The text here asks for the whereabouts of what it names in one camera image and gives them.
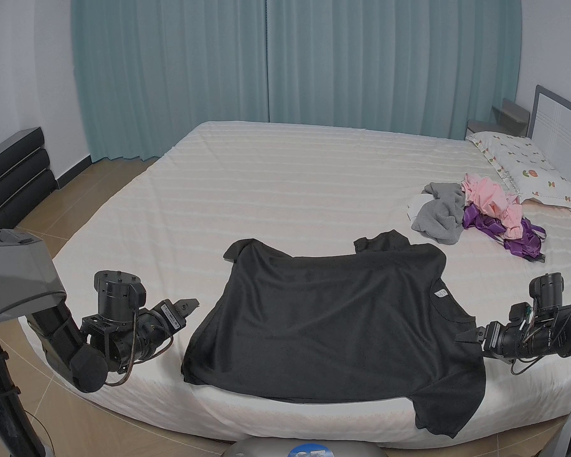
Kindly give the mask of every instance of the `teal curtain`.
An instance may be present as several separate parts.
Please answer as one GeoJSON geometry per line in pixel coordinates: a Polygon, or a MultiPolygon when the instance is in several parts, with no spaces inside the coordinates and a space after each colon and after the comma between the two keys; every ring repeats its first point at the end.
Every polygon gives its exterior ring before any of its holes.
{"type": "Polygon", "coordinates": [[[207,120],[463,139],[514,99],[520,0],[72,0],[93,160],[207,120]]]}
{"type": "Polygon", "coordinates": [[[266,0],[271,122],[463,139],[514,99],[520,0],[266,0]]]}
{"type": "Polygon", "coordinates": [[[93,160],[161,156],[207,120],[268,120],[265,0],[72,0],[93,160]]]}

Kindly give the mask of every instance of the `purple clothing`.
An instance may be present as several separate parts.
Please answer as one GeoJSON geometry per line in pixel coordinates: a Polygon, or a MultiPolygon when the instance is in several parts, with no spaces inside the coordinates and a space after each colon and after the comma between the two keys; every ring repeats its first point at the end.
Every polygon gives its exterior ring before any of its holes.
{"type": "Polygon", "coordinates": [[[531,262],[545,262],[546,256],[541,254],[541,241],[546,239],[546,231],[522,218],[522,238],[516,240],[504,240],[500,237],[506,229],[499,219],[489,217],[480,212],[472,203],[463,212],[463,227],[475,227],[484,232],[490,238],[496,240],[508,249],[513,255],[523,257],[531,262]]]}

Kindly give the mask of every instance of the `blue logo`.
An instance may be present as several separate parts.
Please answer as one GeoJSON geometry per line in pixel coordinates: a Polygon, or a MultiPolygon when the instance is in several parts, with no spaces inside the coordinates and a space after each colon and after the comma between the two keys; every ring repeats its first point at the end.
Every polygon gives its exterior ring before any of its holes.
{"type": "Polygon", "coordinates": [[[287,457],[334,457],[334,454],[320,444],[303,444],[293,448],[287,457]]]}

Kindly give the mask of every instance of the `gray clothing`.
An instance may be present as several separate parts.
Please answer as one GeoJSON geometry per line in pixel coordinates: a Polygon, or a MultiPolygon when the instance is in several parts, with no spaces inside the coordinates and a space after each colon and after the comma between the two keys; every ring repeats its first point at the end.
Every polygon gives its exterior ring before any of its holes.
{"type": "Polygon", "coordinates": [[[456,244],[463,232],[465,195],[459,183],[429,183],[423,193],[434,200],[425,203],[412,224],[412,230],[425,233],[440,244],[456,244]]]}

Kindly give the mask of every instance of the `white headboard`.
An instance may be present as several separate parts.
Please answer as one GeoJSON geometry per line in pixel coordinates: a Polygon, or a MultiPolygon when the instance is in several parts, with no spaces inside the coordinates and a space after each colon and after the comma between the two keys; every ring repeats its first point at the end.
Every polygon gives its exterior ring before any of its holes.
{"type": "Polygon", "coordinates": [[[538,85],[528,137],[571,182],[571,102],[538,85]]]}

